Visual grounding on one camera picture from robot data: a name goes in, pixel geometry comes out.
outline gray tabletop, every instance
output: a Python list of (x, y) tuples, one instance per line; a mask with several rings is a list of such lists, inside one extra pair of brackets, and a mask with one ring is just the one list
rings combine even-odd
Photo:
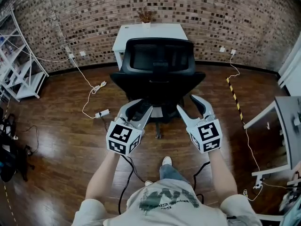
[(293, 169), (301, 161), (301, 125), (293, 124), (294, 118), (298, 116), (298, 111), (301, 111), (301, 97), (276, 97), (275, 101), (281, 115), (279, 119), (284, 125), (282, 129), (287, 135), (291, 169)]

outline power adapter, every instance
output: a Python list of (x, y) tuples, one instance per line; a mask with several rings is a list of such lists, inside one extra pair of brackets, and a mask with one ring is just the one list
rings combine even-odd
[(110, 114), (110, 111), (109, 111), (109, 109), (106, 109), (106, 110), (104, 110), (104, 111), (101, 111), (101, 112), (99, 112), (99, 113), (96, 113), (96, 114), (95, 114), (95, 118), (101, 118), (101, 117), (104, 117), (104, 116), (106, 116), (106, 115), (108, 115), (108, 114)]

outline shoe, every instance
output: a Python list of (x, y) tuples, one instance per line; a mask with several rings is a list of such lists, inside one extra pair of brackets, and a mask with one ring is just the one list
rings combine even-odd
[(145, 186), (149, 186), (149, 185), (151, 185), (151, 184), (153, 184), (153, 182), (152, 181), (149, 181), (149, 180), (147, 180), (145, 183)]
[(173, 164), (173, 161), (171, 160), (171, 158), (169, 156), (166, 156), (163, 161), (162, 161), (162, 165), (165, 165), (165, 164), (169, 164), (169, 165), (172, 165)]

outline jeans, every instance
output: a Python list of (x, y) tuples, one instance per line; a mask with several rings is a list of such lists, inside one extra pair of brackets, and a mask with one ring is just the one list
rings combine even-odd
[(160, 180), (165, 179), (165, 178), (180, 180), (180, 181), (189, 183), (189, 181), (187, 181), (185, 179), (185, 177), (183, 177), (177, 171), (177, 169), (175, 169), (173, 166), (171, 166), (169, 164), (165, 164), (160, 167)]

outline white cube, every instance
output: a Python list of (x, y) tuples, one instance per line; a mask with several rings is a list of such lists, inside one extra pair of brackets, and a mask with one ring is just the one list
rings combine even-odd
[(191, 141), (201, 153), (207, 153), (221, 147), (222, 130), (218, 119), (186, 128), (186, 130)]
[(107, 135), (107, 149), (128, 156), (141, 141), (142, 131), (111, 122)]

